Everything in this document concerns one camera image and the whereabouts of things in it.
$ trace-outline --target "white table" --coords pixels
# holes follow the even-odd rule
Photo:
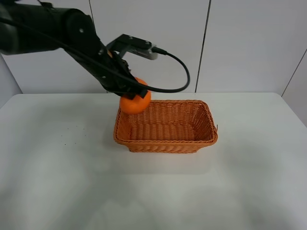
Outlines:
[[[1,230],[305,230],[307,128],[274,93],[200,99],[218,142],[194,154],[113,141],[113,94],[17,95],[0,109]]]

